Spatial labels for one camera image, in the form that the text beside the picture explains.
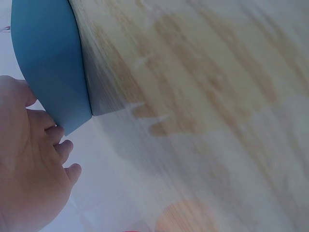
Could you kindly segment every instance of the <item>blue squeegee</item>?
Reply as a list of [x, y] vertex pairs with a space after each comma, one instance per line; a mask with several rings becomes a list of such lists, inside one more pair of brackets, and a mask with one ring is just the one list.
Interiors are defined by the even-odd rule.
[[81, 41], [68, 0], [13, 0], [12, 41], [30, 88], [68, 135], [92, 117]]

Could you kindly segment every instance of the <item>light wood panel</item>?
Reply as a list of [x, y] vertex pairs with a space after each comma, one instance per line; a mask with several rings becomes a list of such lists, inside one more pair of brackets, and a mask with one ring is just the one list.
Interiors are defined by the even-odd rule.
[[101, 155], [153, 231], [308, 231], [307, 1], [70, 1]]

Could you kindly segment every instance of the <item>finger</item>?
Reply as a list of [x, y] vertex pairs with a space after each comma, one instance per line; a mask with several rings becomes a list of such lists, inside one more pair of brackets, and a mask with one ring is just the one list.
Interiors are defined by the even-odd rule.
[[34, 96], [27, 82], [25, 80], [18, 80], [18, 82], [21, 89], [20, 91], [21, 97], [24, 99], [25, 105], [26, 106], [33, 105], [37, 101], [37, 98]]
[[82, 167], [79, 164], [75, 163], [69, 168], [65, 168], [64, 170], [66, 171], [68, 178], [71, 182], [71, 186], [73, 187], [78, 181], [78, 178], [81, 176]]
[[45, 132], [49, 136], [53, 145], [60, 143], [60, 140], [64, 135], [64, 129], [62, 127], [51, 127], [45, 130]]
[[52, 117], [50, 117], [50, 115], [44, 110], [28, 110], [28, 114], [32, 114], [35, 123], [40, 128], [44, 128], [44, 130], [47, 130], [56, 125]]
[[61, 163], [64, 164], [73, 150], [73, 143], [70, 140], [66, 140], [61, 144], [55, 145], [54, 147], [61, 158]]
[[16, 80], [10, 76], [0, 76], [0, 93], [10, 96], [25, 106], [33, 105], [36, 97], [24, 80]]

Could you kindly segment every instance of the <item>hand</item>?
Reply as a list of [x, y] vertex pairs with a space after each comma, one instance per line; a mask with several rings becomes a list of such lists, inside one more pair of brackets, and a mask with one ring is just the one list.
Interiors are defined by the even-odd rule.
[[67, 203], [81, 167], [62, 165], [73, 149], [45, 111], [29, 110], [25, 81], [0, 76], [0, 231], [35, 232]]

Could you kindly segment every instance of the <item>glossy surface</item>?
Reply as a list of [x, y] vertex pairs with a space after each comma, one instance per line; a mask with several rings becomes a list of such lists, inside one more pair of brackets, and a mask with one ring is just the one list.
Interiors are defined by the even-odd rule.
[[152, 231], [308, 230], [309, 3], [70, 1], [101, 155]]

